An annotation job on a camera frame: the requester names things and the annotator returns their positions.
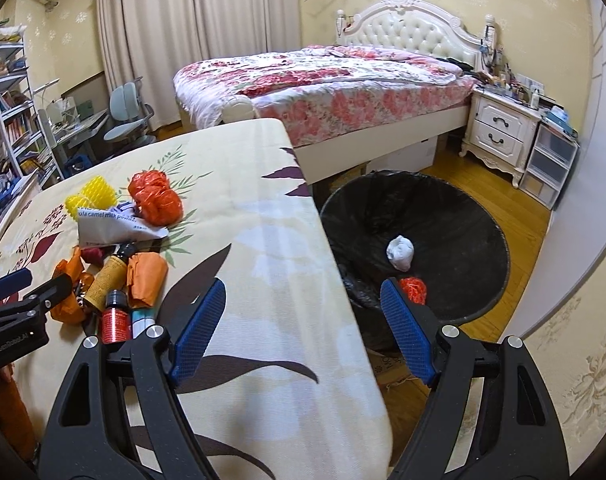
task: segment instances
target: drawer handle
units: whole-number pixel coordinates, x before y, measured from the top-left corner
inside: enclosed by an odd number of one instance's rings
[[[510,123],[508,121],[506,121],[505,119],[503,119],[502,117],[495,117],[494,118],[494,122],[497,123],[498,121],[503,121],[503,124],[505,124],[506,128],[510,127]]]
[[[501,140],[494,140],[494,137],[492,136],[492,134],[490,134],[490,140],[494,143],[494,144],[504,144],[505,141],[503,139]]]

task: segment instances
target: white curtain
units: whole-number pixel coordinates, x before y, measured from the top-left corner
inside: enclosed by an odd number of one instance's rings
[[[179,120],[173,78],[215,57],[297,50],[299,0],[97,0],[110,89],[142,76],[152,127]]]
[[[106,79],[116,88],[142,76],[153,128],[179,120],[174,74],[203,60],[193,0],[99,0]]]
[[[301,47],[299,0],[194,0],[211,58]]]

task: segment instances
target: white crumpled tissue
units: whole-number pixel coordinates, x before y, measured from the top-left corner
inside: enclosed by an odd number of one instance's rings
[[[387,259],[396,270],[407,272],[412,265],[414,245],[407,238],[398,236],[387,246]]]

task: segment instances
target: floral bedspread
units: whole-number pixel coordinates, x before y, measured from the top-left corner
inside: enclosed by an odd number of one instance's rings
[[[206,355],[177,390],[203,452],[225,480],[383,479],[385,405],[345,288],[283,125],[245,121],[139,148],[39,193],[0,240],[0,276],[52,276],[78,244],[62,203],[98,174],[125,195],[141,170],[164,171],[185,217],[155,242],[169,263],[157,321],[192,303],[214,276],[227,301]],[[22,298],[30,290],[17,294]],[[48,316],[50,342],[15,363],[37,433],[85,337]],[[134,444],[158,469],[136,395]]]
[[[475,84],[461,74],[401,50],[311,46],[194,63],[174,88],[198,129],[218,124],[229,99],[244,95],[299,147],[458,105]]]

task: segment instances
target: drawer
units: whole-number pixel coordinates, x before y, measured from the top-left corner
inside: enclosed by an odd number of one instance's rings
[[[516,166],[520,150],[523,148],[523,143],[519,140],[480,121],[474,121],[471,141],[472,144],[494,153],[512,166]]]
[[[489,99],[481,100],[476,118],[519,140],[525,139],[530,123],[528,118]]]

